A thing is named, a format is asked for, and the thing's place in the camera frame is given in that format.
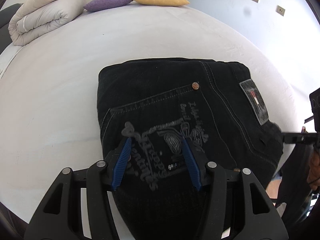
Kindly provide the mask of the right hand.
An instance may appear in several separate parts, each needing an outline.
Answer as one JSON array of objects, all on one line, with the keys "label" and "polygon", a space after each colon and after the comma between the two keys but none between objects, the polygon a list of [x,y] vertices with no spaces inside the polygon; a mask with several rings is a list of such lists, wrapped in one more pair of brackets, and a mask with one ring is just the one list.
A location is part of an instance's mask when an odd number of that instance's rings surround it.
[{"label": "right hand", "polygon": [[314,150],[309,162],[309,174],[307,183],[312,190],[316,190],[319,187],[320,166],[319,166],[319,153]]}]

